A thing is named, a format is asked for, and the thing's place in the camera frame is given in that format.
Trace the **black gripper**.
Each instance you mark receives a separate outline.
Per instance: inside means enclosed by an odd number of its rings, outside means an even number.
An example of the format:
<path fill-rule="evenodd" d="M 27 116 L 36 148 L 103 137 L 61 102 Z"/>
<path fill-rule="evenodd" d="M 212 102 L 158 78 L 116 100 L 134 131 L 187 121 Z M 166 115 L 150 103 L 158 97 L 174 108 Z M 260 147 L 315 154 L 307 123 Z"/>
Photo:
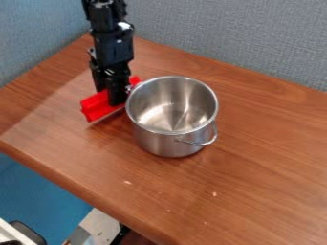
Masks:
<path fill-rule="evenodd" d="M 116 22 L 112 26 L 91 24 L 94 47 L 90 49 L 90 69 L 96 91 L 107 89 L 108 103 L 116 106 L 126 102 L 130 85 L 131 69 L 128 63 L 134 60 L 134 25 Z"/>

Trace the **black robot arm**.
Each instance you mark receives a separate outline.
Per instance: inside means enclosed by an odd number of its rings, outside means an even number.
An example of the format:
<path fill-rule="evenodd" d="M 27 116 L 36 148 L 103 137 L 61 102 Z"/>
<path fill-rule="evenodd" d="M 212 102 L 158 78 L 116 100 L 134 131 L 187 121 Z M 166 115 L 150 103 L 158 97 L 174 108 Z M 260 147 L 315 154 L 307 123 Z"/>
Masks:
<path fill-rule="evenodd" d="M 107 91 L 108 104 L 120 105 L 128 97 L 134 60 L 134 25 L 126 21 L 126 0 L 82 0 L 94 47 L 88 50 L 96 91 Z"/>

